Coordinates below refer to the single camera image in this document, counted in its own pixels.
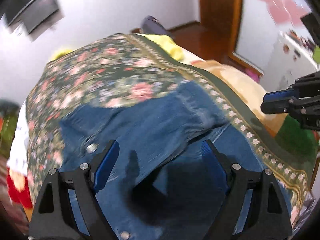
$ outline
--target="refrigerator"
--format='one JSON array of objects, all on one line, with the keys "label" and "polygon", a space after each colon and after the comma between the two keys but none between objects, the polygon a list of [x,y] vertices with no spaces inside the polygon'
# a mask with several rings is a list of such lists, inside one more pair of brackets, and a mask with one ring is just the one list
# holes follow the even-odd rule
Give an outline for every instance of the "refrigerator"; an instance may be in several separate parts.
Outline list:
[{"label": "refrigerator", "polygon": [[312,53],[294,39],[280,32],[260,85],[267,91],[287,89],[295,79],[319,71]]}]

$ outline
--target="white cloth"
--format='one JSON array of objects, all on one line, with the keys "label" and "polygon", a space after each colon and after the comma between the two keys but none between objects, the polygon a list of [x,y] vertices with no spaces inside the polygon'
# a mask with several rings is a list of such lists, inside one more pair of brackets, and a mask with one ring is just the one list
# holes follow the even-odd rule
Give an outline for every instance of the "white cloth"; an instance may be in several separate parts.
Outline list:
[{"label": "white cloth", "polygon": [[26,118],[26,102],[24,102],[19,112],[17,128],[10,150],[10,158],[7,161],[7,166],[10,170],[18,171],[24,176],[27,176],[28,173],[28,143],[29,127]]}]

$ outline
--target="blue gripper pad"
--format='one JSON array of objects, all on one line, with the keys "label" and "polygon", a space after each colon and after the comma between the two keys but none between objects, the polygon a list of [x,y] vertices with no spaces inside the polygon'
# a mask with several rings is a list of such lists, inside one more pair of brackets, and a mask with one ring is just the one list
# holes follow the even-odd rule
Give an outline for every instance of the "blue gripper pad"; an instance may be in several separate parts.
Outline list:
[{"label": "blue gripper pad", "polygon": [[266,93],[263,97],[263,101],[270,101],[270,100],[280,100],[287,97],[296,97],[299,98],[299,93],[294,89],[286,89],[280,90],[275,92]]},{"label": "blue gripper pad", "polygon": [[222,189],[225,194],[227,194],[230,190],[230,186],[228,185],[229,177],[226,169],[230,170],[231,165],[231,163],[229,165],[227,156],[219,153],[210,140],[205,140],[202,142],[201,152],[202,160],[207,166],[212,181],[217,187]]},{"label": "blue gripper pad", "polygon": [[95,194],[99,192],[99,190],[103,189],[108,181],[110,173],[115,166],[116,160],[119,156],[119,143],[114,141],[106,156],[102,160],[99,168],[95,172],[93,191]]}]

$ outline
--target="floral blanket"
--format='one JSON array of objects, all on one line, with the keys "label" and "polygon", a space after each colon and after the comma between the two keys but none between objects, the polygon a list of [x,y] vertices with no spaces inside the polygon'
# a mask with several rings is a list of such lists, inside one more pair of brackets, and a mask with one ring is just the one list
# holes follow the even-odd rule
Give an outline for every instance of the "floral blanket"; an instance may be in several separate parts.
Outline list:
[{"label": "floral blanket", "polygon": [[158,45],[135,34],[114,34],[47,64],[27,98],[28,183],[32,202],[35,203],[49,169],[59,168],[63,162],[59,127],[63,116],[81,104],[132,106],[165,96],[187,80],[201,85],[242,132],[257,157],[290,192],[292,211],[298,213],[308,193],[314,163],[292,159],[219,78],[175,61]]}]

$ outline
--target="blue denim jacket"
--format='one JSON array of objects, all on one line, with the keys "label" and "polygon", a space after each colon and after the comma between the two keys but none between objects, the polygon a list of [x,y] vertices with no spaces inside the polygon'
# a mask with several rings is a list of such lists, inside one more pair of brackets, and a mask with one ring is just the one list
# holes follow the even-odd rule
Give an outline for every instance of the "blue denim jacket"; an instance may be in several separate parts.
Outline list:
[{"label": "blue denim jacket", "polygon": [[[78,107],[61,122],[65,143],[60,171],[90,162],[110,139],[120,155],[98,203],[119,239],[202,239],[225,198],[202,161],[210,139],[231,161],[252,171],[265,166],[243,135],[197,84],[181,84],[163,98],[128,108]],[[88,233],[70,199],[80,231]],[[244,226],[248,192],[235,232]]]}]

